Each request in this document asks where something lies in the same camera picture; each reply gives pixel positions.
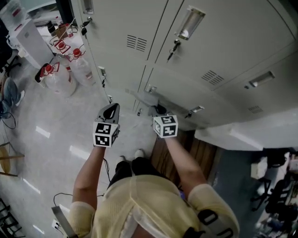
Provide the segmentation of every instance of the black and white marker cube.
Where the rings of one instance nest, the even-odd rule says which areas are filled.
[[[119,134],[119,125],[93,122],[93,143],[96,146],[111,147]]]
[[[153,128],[160,138],[175,137],[178,133],[177,116],[162,116],[153,118]]]

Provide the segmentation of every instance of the black pants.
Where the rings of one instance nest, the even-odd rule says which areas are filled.
[[[132,168],[132,171],[135,173],[135,175],[149,174],[149,175],[156,175],[156,176],[166,178],[153,167],[149,159],[138,157],[132,161],[131,168]],[[113,183],[117,182],[118,180],[131,177],[131,176],[132,176],[132,173],[130,169],[130,164],[126,161],[121,161],[116,166],[116,174],[113,176],[109,184],[109,187]]]

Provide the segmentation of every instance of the locker door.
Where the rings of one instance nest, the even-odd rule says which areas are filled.
[[[205,16],[189,40],[183,40],[175,32],[189,6]],[[181,45],[167,62],[176,39]],[[215,90],[293,41],[266,0],[185,0],[156,63]]]
[[[204,110],[187,119],[199,127],[222,125],[238,119],[236,110],[224,99],[203,93],[197,83],[182,79],[175,72],[154,68],[146,88],[149,86],[157,87],[156,93],[161,95],[162,102],[166,100],[165,104],[171,106],[169,109],[180,117],[184,118],[189,110],[203,106]]]
[[[136,60],[134,56],[106,52],[100,47],[92,47],[92,55],[98,74],[103,81],[101,69],[106,72],[105,87],[107,94],[121,108],[132,110],[135,98],[130,91],[137,92],[145,69],[143,60]]]
[[[82,20],[92,18],[86,27],[91,47],[104,47],[145,60],[166,4],[167,0],[79,1]]]
[[[239,109],[246,119],[298,106],[298,52],[260,73],[216,93]]]

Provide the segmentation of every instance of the jeans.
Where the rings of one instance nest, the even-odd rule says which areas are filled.
[[[155,175],[166,179],[165,176],[163,176],[160,172],[158,172],[153,167],[149,159],[145,159],[142,157],[138,157],[134,159],[131,163],[131,169],[135,173],[135,175],[149,174],[149,175]],[[131,169],[130,169],[129,162],[127,161],[121,161],[120,163],[118,163],[116,166],[116,174],[113,176],[108,187],[110,187],[112,184],[119,181],[120,179],[131,177],[132,176]]]
[[[2,114],[9,112],[10,108],[20,100],[18,87],[11,78],[6,79],[3,87]]]

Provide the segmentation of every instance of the red cap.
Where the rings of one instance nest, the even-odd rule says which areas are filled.
[[[64,42],[60,42],[58,45],[59,48],[63,48],[64,46],[65,46]]]
[[[47,65],[46,66],[46,71],[50,72],[52,70],[52,66],[51,65]]]
[[[79,54],[81,54],[80,49],[79,48],[74,49],[74,55],[77,56]]]

